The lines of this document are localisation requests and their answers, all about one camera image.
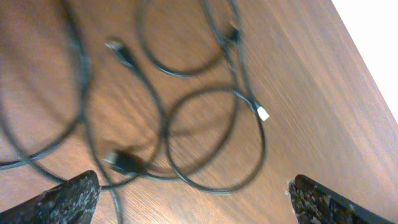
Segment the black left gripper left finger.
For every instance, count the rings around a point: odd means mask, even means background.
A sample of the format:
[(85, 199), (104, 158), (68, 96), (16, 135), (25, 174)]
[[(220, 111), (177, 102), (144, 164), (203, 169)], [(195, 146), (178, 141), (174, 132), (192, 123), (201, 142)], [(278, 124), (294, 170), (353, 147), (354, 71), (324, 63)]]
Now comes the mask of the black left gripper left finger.
[(1, 223), (91, 223), (101, 186), (88, 170), (1, 212)]

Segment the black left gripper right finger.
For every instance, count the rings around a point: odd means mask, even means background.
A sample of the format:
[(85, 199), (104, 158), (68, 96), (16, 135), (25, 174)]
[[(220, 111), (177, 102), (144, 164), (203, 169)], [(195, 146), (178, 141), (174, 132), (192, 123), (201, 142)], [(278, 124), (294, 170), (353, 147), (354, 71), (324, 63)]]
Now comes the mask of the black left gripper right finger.
[(299, 174), (289, 182), (285, 194), (299, 224), (304, 223), (390, 223), (313, 179)]

